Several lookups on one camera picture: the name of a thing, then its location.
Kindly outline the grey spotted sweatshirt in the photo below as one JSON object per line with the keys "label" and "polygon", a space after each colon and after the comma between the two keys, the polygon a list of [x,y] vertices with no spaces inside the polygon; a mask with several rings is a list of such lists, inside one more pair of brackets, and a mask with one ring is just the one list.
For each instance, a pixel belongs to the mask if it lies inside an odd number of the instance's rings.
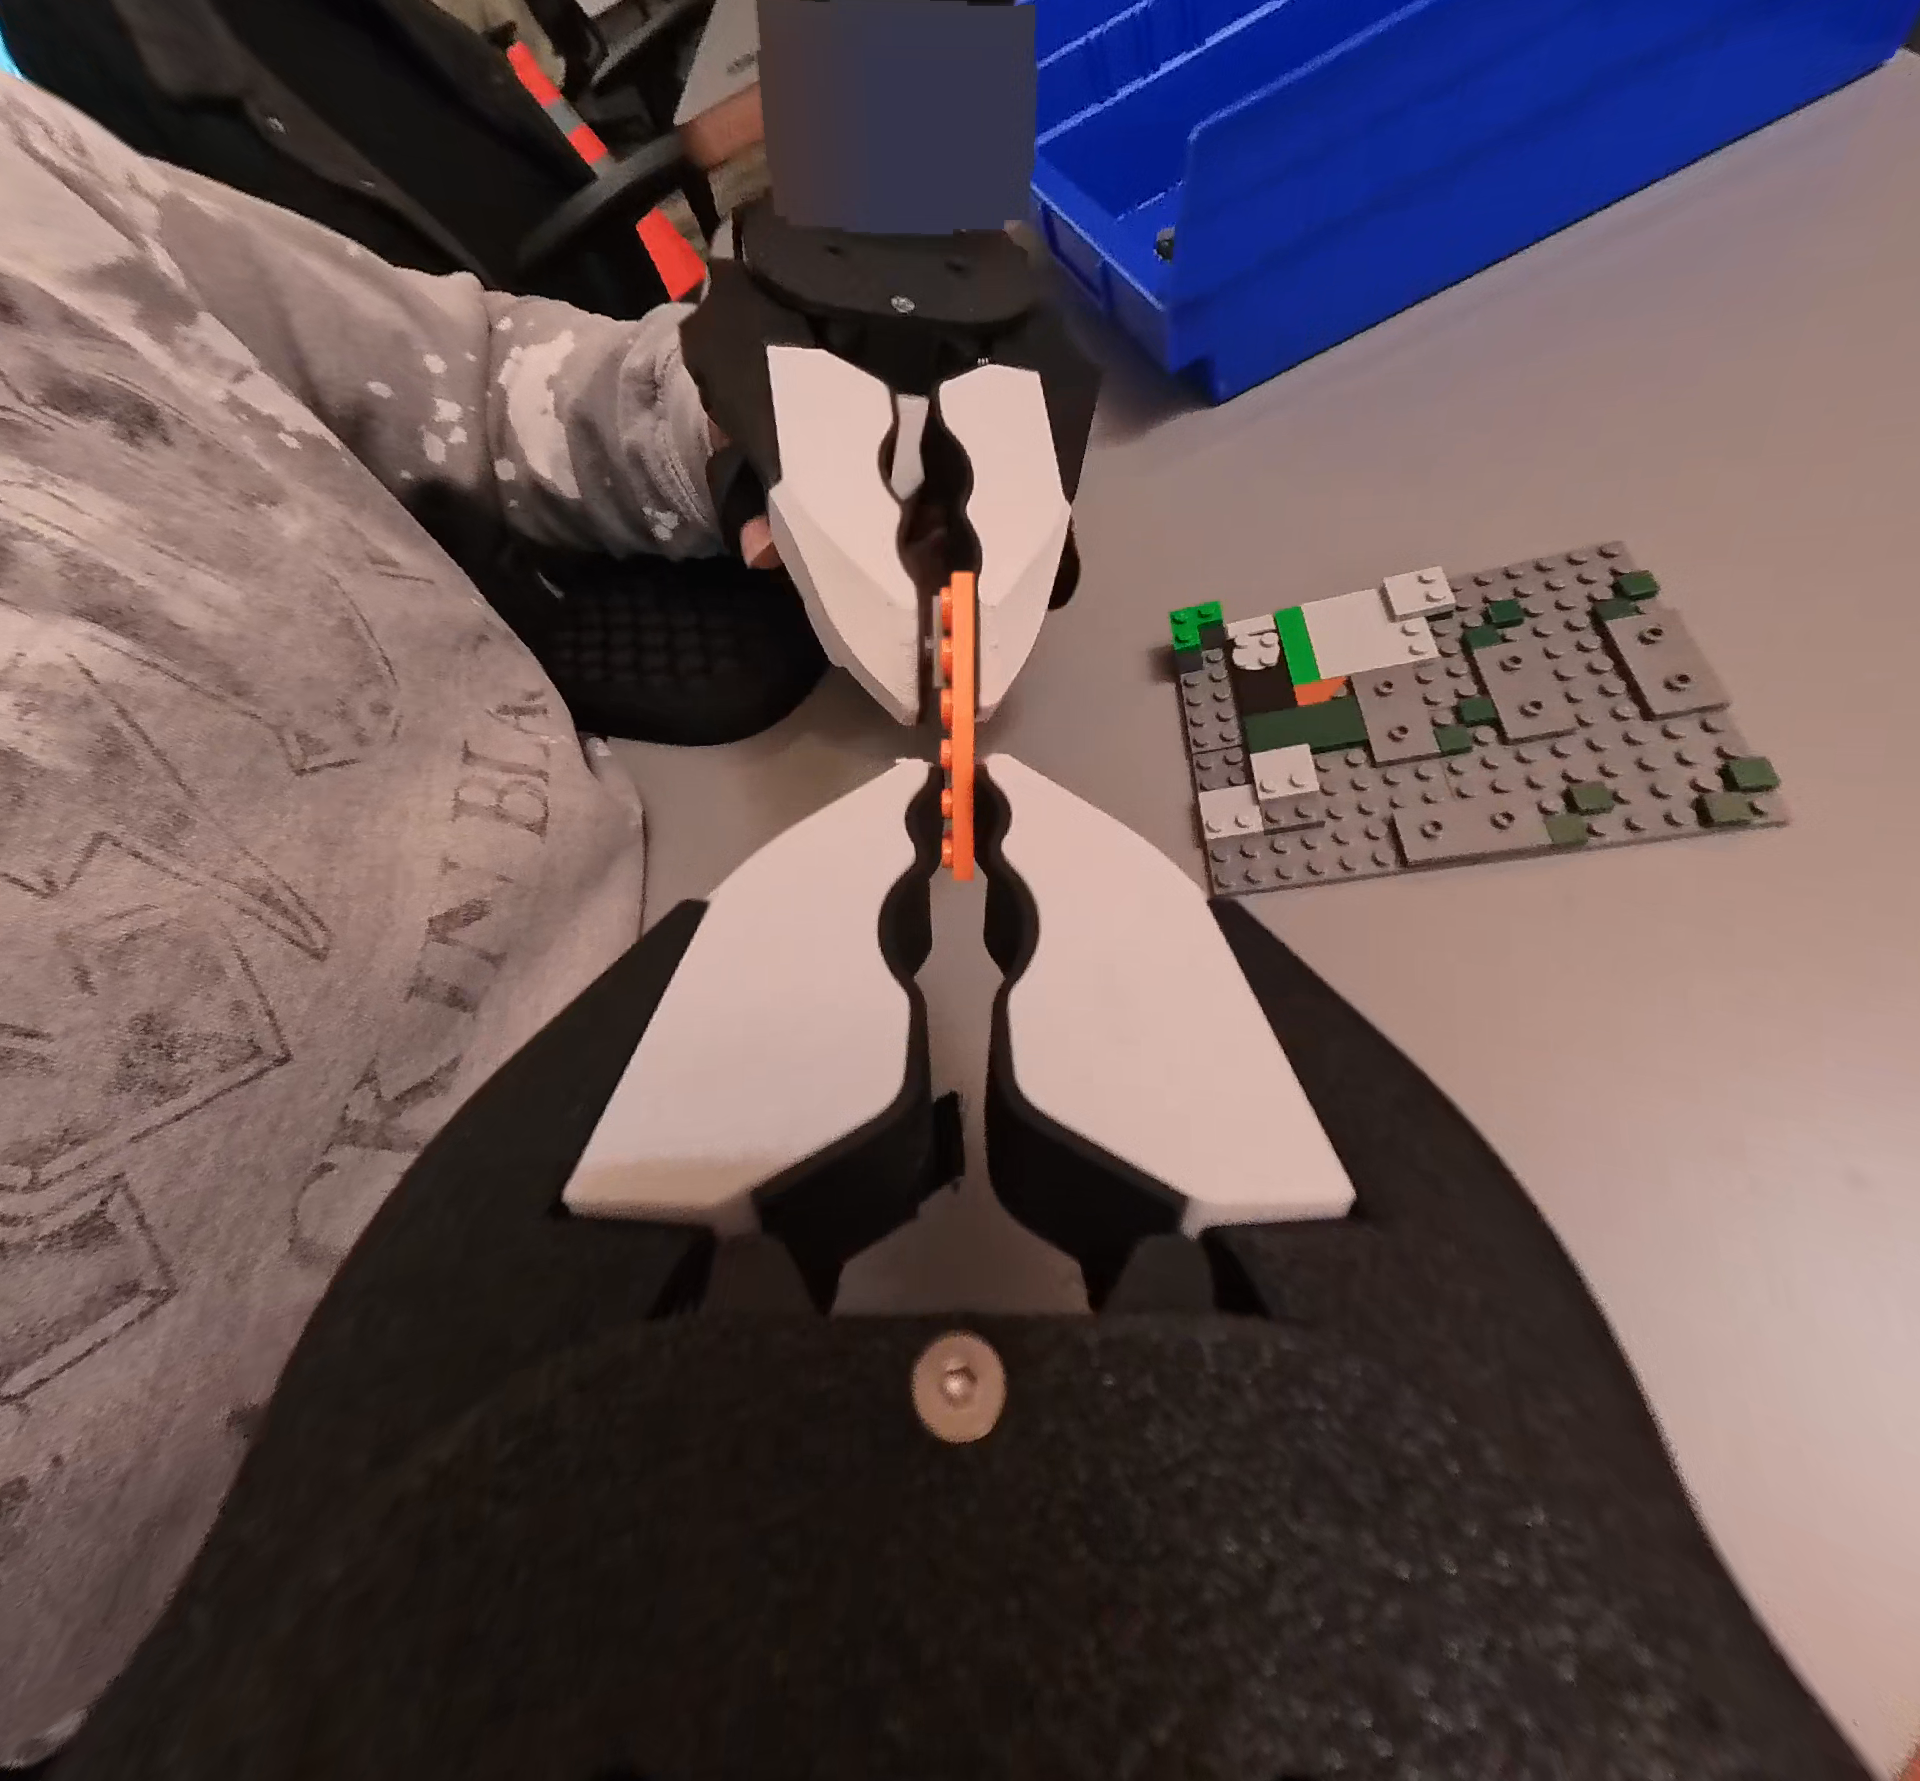
{"label": "grey spotted sweatshirt", "polygon": [[642,921],[642,806],[328,424],[372,248],[5,83],[5,1769],[357,1236]]}

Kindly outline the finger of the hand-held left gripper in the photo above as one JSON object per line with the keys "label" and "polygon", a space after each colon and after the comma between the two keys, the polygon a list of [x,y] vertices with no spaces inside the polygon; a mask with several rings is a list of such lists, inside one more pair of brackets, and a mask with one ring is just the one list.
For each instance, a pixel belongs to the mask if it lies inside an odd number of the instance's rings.
{"label": "finger of the hand-held left gripper", "polygon": [[820,349],[768,349],[780,478],[768,494],[780,565],[827,656],[899,727],[919,724],[919,592],[899,558],[884,471],[890,391]]}
{"label": "finger of the hand-held left gripper", "polygon": [[973,558],[977,713],[1018,681],[1069,552],[1069,494],[1043,373],[973,366],[933,391],[933,490],[959,513]]}

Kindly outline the blue plastic storage bin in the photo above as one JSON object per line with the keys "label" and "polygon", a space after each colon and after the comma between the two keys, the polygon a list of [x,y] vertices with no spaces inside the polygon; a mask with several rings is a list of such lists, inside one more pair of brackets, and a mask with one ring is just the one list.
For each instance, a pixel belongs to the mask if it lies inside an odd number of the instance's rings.
{"label": "blue plastic storage bin", "polygon": [[1052,254],[1221,402],[1586,217],[1550,0],[1032,0]]}
{"label": "blue plastic storage bin", "polygon": [[1208,401],[1886,66],[1917,0],[1345,0],[1187,135],[1163,366]]}

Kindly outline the orange striped traffic cone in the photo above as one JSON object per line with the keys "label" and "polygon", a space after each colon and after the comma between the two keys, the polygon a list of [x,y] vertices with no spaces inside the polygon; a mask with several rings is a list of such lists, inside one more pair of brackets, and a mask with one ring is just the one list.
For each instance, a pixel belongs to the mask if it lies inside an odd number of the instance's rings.
{"label": "orange striped traffic cone", "polygon": [[[548,122],[570,137],[570,144],[588,162],[588,173],[613,167],[613,144],[599,137],[594,125],[586,125],[586,116],[544,74],[536,57],[522,37],[514,37],[504,52],[507,52],[507,66],[516,70],[516,83],[536,98]],[[662,205],[636,216],[634,230],[645,243],[671,301],[695,301],[704,290],[700,248],[671,224],[671,216]]]}

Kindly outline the black office chair seat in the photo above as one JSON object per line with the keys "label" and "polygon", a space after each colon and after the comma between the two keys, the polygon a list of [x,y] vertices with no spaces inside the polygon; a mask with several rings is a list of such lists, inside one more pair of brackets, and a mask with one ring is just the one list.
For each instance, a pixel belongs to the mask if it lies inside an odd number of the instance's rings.
{"label": "black office chair seat", "polygon": [[544,565],[522,642],[586,735],[733,743],[771,732],[827,677],[803,603],[738,558]]}

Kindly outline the black jacket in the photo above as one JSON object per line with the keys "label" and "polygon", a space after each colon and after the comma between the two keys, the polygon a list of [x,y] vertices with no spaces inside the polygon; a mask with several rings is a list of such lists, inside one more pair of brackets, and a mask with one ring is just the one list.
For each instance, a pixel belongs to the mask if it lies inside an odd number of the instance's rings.
{"label": "black jacket", "polygon": [[586,167],[507,57],[431,0],[0,0],[24,83],[131,149],[424,273],[594,305],[525,237]]}

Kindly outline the grey and orange lego build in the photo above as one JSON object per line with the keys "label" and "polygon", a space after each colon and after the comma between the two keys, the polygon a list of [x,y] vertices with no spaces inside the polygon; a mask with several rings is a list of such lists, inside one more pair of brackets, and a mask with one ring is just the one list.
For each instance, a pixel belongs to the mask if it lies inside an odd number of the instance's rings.
{"label": "grey and orange lego build", "polygon": [[1165,614],[1220,897],[1785,825],[1777,765],[1622,540]]}

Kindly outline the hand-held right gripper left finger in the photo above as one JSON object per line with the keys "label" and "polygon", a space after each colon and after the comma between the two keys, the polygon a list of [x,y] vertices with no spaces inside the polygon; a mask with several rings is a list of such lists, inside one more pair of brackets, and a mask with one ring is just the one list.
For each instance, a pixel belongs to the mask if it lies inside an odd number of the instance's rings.
{"label": "hand-held right gripper left finger", "polygon": [[899,758],[704,905],[564,1181],[573,1218],[890,1236],[937,1181],[926,998],[941,775]]}

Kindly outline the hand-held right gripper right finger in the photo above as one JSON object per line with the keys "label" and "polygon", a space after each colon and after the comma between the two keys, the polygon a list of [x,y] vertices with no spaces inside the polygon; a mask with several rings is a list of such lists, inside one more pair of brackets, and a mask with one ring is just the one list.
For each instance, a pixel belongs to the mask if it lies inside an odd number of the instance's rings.
{"label": "hand-held right gripper right finger", "polygon": [[1203,884],[1018,758],[977,768],[993,1186],[1032,1236],[1346,1218],[1355,1186]]}

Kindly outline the person's left forearm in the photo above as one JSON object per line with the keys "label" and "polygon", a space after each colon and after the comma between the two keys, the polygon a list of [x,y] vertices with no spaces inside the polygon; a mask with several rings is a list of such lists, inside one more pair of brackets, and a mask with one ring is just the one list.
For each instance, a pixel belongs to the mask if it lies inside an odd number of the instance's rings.
{"label": "person's left forearm", "polygon": [[622,323],[380,259],[339,279],[343,366],[312,402],[386,494],[446,490],[560,552],[725,554],[688,305]]}

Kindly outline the person's left hand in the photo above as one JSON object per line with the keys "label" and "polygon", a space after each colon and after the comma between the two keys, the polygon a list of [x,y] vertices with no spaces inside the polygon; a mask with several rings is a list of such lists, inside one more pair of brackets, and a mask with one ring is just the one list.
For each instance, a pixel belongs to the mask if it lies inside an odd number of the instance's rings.
{"label": "person's left hand", "polygon": [[704,494],[718,540],[744,568],[780,568],[780,548],[768,513],[768,478],[718,424],[712,429]]}

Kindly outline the large orange lego plate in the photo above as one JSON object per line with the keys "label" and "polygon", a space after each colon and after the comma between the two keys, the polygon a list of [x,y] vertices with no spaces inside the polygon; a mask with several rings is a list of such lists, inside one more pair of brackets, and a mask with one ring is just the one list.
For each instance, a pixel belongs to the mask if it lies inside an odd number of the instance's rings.
{"label": "large orange lego plate", "polygon": [[941,765],[941,869],[973,882],[977,575],[956,568],[931,609],[931,706]]}

